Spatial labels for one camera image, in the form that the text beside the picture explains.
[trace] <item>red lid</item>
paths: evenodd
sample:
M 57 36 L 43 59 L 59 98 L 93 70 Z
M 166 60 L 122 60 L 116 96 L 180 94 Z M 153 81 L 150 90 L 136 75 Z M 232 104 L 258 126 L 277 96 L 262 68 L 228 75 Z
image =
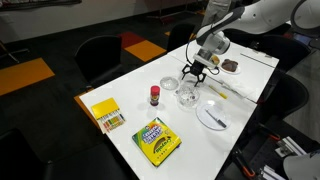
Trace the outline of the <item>red lid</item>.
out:
M 151 86 L 151 94 L 152 95 L 158 95 L 160 93 L 160 87 L 159 86 Z

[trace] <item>white plate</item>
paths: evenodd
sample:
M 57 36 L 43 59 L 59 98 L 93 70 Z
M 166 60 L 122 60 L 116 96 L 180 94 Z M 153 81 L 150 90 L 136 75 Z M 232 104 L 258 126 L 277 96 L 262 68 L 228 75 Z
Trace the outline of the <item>white plate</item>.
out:
M 218 64 L 218 67 L 219 67 L 219 69 L 220 69 L 221 71 L 223 71 L 223 72 L 225 72 L 225 73 L 228 73 L 228 74 L 239 74 L 239 73 L 241 72 L 241 68 L 240 68 L 239 65 L 237 66 L 237 69 L 236 69 L 235 72 L 227 71 L 227 70 L 223 69 L 221 65 L 222 65 L 222 63 Z
M 206 110 L 209 110 L 210 114 L 212 114 L 215 118 L 220 119 L 227 127 L 224 128 L 220 124 L 218 124 L 217 121 L 215 121 L 206 112 Z M 196 112 L 200 122 L 210 129 L 221 131 L 227 129 L 231 124 L 231 121 L 226 118 L 226 114 L 224 113 L 224 111 L 217 105 L 209 103 L 201 104 L 197 107 Z

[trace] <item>spice jar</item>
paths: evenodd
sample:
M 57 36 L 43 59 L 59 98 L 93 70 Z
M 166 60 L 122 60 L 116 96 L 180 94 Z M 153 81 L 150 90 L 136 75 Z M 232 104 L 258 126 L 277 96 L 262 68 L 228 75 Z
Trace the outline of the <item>spice jar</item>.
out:
M 159 96 L 160 96 L 160 87 L 159 86 L 151 86 L 150 93 L 150 104 L 152 106 L 157 106 L 159 104 Z

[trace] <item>white table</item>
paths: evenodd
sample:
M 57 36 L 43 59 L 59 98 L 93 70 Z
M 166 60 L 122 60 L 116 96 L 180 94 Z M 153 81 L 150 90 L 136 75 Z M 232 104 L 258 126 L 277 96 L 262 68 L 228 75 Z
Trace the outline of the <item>white table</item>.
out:
M 80 96 L 91 113 L 92 105 L 110 97 L 115 99 L 126 122 L 106 134 L 141 180 L 215 179 L 256 107 L 255 103 L 228 91 L 225 92 L 228 99 L 221 98 L 208 88 L 207 84 L 221 88 L 210 78 L 199 87 L 198 103 L 211 101 L 223 108 L 231 120 L 230 127 L 224 131 L 205 127 L 198 120 L 195 109 L 179 106 L 173 91 L 161 89 L 159 105 L 151 106 L 150 87 L 159 85 L 165 76 L 180 79 L 184 65 L 165 55 Z M 182 140 L 180 147 L 158 168 L 149 162 L 132 140 L 132 135 L 155 117 L 162 119 Z
M 187 45 L 181 46 L 171 52 L 168 55 L 180 60 L 181 62 L 187 63 L 186 60 L 186 47 Z M 193 55 L 196 54 L 200 49 L 200 46 L 196 41 L 191 41 L 188 47 L 188 59 L 193 63 Z M 273 57 L 266 56 L 266 54 L 253 51 L 250 48 L 245 48 L 238 44 L 230 44 L 229 50 L 223 55 L 217 55 L 220 59 L 220 64 L 224 59 L 231 59 L 237 61 L 240 67 L 240 73 L 237 75 L 228 74 L 220 71 L 218 75 L 211 74 L 208 70 L 204 70 L 212 79 L 221 81 L 224 78 L 232 78 L 241 85 L 252 89 L 252 93 L 247 96 L 254 102 L 257 102 L 264 87 L 266 86 L 270 76 L 272 75 L 274 68 L 278 64 L 279 60 Z

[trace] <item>pen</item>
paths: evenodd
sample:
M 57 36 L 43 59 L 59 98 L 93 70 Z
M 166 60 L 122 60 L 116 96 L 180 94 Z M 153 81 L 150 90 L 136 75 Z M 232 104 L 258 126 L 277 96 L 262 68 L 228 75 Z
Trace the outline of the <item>pen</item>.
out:
M 212 85 L 209 85 L 209 87 L 214 90 L 216 93 L 218 93 L 221 97 L 223 97 L 224 99 L 227 99 L 228 96 L 226 96 L 224 93 L 219 92 L 215 87 L 213 87 Z
M 206 112 L 209 114 L 209 116 L 212 117 L 212 119 L 214 119 L 220 126 L 222 126 L 223 128 L 226 128 L 227 126 L 220 120 L 220 119 L 217 119 L 215 118 L 210 112 L 208 109 L 206 109 Z

